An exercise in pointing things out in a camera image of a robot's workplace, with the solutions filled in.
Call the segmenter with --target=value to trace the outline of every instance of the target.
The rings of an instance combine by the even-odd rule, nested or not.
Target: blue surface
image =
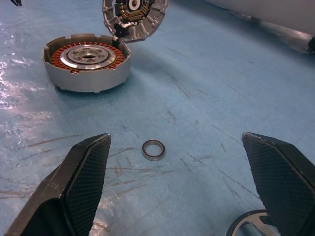
[[[224,235],[263,208],[244,131],[295,144],[315,162],[314,57],[203,1],[173,0],[162,26],[130,45],[128,81],[100,94],[49,82],[42,47],[107,33],[101,0],[0,1],[0,234],[75,143],[112,135],[91,235]],[[141,155],[147,139],[166,156]]]

